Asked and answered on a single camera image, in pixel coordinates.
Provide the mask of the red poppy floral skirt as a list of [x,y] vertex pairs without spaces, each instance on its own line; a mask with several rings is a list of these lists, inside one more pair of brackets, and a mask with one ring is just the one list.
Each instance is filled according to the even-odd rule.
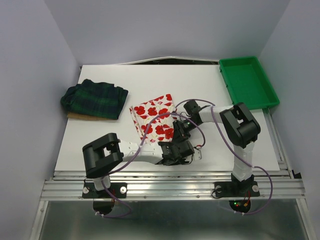
[[129,108],[139,137],[142,139],[146,136],[145,143],[172,141],[173,122],[177,118],[170,113],[175,110],[171,94],[165,94]]

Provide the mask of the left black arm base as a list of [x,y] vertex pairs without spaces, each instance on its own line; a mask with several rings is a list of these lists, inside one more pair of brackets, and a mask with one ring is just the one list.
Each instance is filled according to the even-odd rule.
[[[128,216],[132,213],[132,208],[122,199],[127,197],[128,184],[125,182],[110,182],[108,177],[106,180],[94,179],[89,182],[88,178],[83,180],[82,198],[92,199],[92,208],[96,216],[106,219],[118,219]],[[126,207],[125,213],[111,215],[116,203]]]

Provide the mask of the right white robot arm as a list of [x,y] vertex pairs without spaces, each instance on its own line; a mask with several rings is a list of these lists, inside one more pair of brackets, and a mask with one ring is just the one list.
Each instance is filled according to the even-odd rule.
[[173,142],[181,142],[190,138],[190,131],[203,123],[223,125],[229,141],[223,137],[231,153],[234,155],[231,180],[215,183],[214,198],[233,197],[250,193],[255,185],[253,175],[253,148],[261,127],[247,106],[243,103],[217,107],[212,104],[199,106],[196,99],[182,101],[187,119],[173,122]]

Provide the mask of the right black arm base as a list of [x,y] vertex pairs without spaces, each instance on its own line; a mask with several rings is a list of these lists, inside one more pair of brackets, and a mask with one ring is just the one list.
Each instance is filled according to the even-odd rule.
[[214,182],[211,197],[214,199],[231,198],[229,205],[233,211],[248,214],[251,209],[251,198],[259,197],[260,190],[252,174],[248,179],[239,181],[231,174],[230,181]]

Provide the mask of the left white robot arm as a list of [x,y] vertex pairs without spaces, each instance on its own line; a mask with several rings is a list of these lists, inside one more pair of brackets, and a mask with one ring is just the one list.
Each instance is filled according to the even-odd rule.
[[153,165],[189,165],[202,158],[201,152],[188,141],[153,142],[139,145],[118,139],[108,133],[82,148],[86,178],[93,180],[94,191],[100,197],[111,193],[109,175],[119,164],[144,162]]

